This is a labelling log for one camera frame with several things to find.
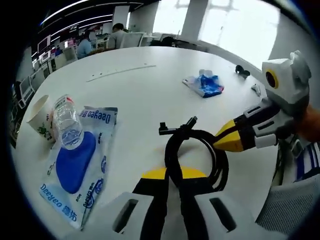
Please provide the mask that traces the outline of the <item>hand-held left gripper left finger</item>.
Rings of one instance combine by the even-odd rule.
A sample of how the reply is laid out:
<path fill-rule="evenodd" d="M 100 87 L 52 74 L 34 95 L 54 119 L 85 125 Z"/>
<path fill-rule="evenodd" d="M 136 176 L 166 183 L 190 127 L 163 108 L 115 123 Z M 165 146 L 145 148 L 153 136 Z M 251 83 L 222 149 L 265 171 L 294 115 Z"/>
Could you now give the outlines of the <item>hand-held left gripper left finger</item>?
<path fill-rule="evenodd" d="M 111 230 L 115 234 L 161 234 L 167 215 L 167 169 L 142 174 L 132 192 L 110 203 Z"/>

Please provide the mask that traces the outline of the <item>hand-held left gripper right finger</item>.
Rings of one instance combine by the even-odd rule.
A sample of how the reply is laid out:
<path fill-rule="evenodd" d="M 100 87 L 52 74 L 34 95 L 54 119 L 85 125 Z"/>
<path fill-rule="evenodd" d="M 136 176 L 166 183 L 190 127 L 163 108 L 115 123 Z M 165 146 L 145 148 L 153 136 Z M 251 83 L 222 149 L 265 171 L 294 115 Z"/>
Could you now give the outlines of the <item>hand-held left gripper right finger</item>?
<path fill-rule="evenodd" d="M 245 207 L 224 191 L 214 192 L 207 176 L 182 167 L 181 213 L 188 234 L 253 234 L 255 221 Z"/>

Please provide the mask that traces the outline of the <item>person's right hand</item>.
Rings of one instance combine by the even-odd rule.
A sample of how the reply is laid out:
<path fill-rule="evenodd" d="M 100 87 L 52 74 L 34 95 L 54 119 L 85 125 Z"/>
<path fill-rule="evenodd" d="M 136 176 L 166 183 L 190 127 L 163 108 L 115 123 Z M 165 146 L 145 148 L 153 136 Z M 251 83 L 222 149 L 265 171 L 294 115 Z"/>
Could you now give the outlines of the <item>person's right hand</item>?
<path fill-rule="evenodd" d="M 320 111 L 310 104 L 302 115 L 302 118 L 295 124 L 297 134 L 314 143 L 320 141 Z"/>

